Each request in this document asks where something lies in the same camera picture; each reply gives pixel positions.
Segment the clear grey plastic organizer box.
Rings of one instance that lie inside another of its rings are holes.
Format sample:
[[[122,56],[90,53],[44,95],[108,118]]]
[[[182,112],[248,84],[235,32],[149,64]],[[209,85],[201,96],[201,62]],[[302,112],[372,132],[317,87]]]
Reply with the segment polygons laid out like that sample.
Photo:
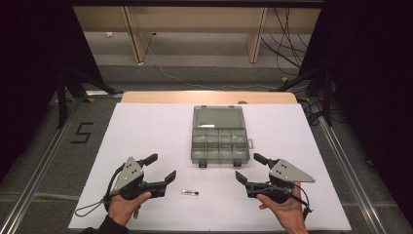
[[[208,164],[240,167],[250,160],[244,112],[241,106],[194,107],[191,160],[200,168]]]

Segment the aluminium floor rail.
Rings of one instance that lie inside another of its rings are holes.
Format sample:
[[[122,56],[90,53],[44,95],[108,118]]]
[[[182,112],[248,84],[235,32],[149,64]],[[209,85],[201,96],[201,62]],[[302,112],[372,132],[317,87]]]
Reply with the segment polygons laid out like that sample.
[[[357,177],[355,170],[353,169],[350,160],[347,157],[337,135],[333,131],[333,128],[327,124],[327,121],[324,119],[326,114],[324,111],[325,107],[321,107],[319,103],[311,101],[313,108],[316,112],[322,112],[322,116],[319,117],[319,123],[322,128],[322,131],[330,145],[330,148],[333,151],[333,154],[337,160],[339,167],[341,168],[346,182],[349,184],[350,190],[357,201],[357,205],[360,208],[360,211],[373,234],[387,234],[386,228],[383,225],[379,214],[373,203],[371,202],[368,194],[365,189],[362,187],[360,180]]]
[[[61,126],[56,130],[47,150],[42,155],[40,162],[37,164],[30,180],[25,185],[22,192],[19,194],[12,210],[7,215],[5,222],[2,224],[0,234],[15,234],[19,228],[19,225],[26,214],[28,207],[41,185],[43,178],[45,177],[50,165],[52,164],[56,153],[62,143],[62,139],[66,135],[69,124],[77,112],[82,100],[75,98],[71,104],[68,112],[68,116],[63,121]]]

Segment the person's left hand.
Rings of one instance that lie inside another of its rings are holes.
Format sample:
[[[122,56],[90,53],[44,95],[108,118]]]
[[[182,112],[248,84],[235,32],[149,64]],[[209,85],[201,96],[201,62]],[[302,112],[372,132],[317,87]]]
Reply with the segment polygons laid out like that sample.
[[[145,192],[133,200],[126,200],[120,195],[116,195],[110,201],[108,216],[116,223],[126,226],[132,217],[134,219],[138,218],[141,205],[149,200],[151,196],[150,192]]]

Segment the black metal stand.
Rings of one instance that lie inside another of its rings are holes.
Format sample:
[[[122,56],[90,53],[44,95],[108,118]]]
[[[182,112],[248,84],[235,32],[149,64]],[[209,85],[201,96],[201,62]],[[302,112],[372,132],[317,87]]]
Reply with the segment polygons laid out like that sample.
[[[308,87],[306,89],[306,94],[309,97],[315,97],[319,93],[322,93],[322,110],[321,116],[323,117],[326,124],[331,127],[331,85],[332,80],[330,79],[329,73],[325,68],[311,68],[302,74],[299,74],[296,78],[291,81],[286,81],[283,85],[278,88],[272,89],[272,92],[286,92],[290,88],[304,82],[309,81]]]
[[[87,96],[86,90],[82,86],[83,83],[89,83],[106,92],[109,95],[119,95],[123,91],[115,90],[107,86],[102,78],[94,78],[92,75],[76,70],[74,68],[63,68],[56,78],[56,93],[58,102],[58,125],[60,129],[68,118],[66,105],[66,92],[68,91],[74,98],[84,99]]]

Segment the beige wooden desk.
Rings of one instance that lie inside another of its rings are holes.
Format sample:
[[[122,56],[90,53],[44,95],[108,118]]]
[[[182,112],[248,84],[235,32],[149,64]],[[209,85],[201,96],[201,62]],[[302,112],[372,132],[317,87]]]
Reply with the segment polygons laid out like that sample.
[[[241,33],[249,61],[257,62],[264,34],[310,35],[320,10],[315,8],[81,7],[74,8],[87,32],[126,32],[137,63],[143,62],[155,32]]]

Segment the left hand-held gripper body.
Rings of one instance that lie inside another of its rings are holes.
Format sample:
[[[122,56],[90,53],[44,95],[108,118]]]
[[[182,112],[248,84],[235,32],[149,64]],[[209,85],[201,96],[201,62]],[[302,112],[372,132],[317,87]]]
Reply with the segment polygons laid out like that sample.
[[[144,166],[140,167],[138,161],[129,157],[127,162],[115,172],[109,183],[110,197],[120,195],[126,200],[133,200],[145,192],[150,192],[152,198],[165,196],[167,188],[164,181],[144,181]]]

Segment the white table sheet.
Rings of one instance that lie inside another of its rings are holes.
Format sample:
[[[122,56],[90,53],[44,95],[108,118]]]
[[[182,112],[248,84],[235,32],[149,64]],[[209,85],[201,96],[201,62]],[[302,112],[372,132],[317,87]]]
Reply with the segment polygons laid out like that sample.
[[[204,169],[190,159],[193,105],[116,105],[89,178],[79,199],[72,229],[98,227],[106,211],[88,206],[103,197],[111,176],[129,157],[145,158],[157,153],[146,167],[148,182],[160,181],[176,171],[176,179],[163,198],[142,205],[139,217],[129,222],[131,230],[149,232],[211,232],[257,234],[281,230],[269,210],[260,210],[236,180],[237,169],[210,165]],[[343,211],[319,149],[298,104],[247,104],[243,108],[248,137],[254,151],[266,158],[284,159],[313,176],[303,184],[311,213],[306,225],[312,231],[348,231],[351,225]],[[198,191],[198,196],[181,190]]]

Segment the person's right hand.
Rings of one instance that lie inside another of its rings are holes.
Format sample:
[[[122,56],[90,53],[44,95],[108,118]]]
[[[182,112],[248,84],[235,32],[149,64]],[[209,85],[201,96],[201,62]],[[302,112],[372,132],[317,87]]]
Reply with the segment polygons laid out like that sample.
[[[300,202],[293,198],[289,198],[286,202],[278,204],[263,194],[258,194],[256,198],[261,202],[259,209],[271,210],[285,231],[299,229],[307,230],[302,212],[302,204]]]

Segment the light wooden table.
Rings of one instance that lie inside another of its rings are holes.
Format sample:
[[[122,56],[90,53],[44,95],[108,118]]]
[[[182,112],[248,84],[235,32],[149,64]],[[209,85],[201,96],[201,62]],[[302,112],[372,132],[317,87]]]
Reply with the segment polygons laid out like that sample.
[[[295,104],[292,93],[221,91],[136,91],[125,92],[121,103],[212,103]]]

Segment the dark curtain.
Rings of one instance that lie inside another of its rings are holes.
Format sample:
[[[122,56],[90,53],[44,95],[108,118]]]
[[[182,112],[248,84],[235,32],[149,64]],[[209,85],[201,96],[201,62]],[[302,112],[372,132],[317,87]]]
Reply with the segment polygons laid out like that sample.
[[[323,0],[301,70],[317,66],[413,227],[413,0]]]
[[[0,181],[30,142],[65,75],[102,77],[70,0],[0,0]]]

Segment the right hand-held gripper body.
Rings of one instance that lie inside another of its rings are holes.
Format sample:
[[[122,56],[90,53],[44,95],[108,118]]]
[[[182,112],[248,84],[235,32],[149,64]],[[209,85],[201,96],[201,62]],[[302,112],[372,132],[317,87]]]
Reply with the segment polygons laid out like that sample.
[[[296,182],[315,182],[316,179],[303,172],[284,159],[269,159],[269,180],[267,182],[250,182],[244,186],[248,198],[263,194],[274,202],[282,204],[289,198],[297,197],[292,194]]]

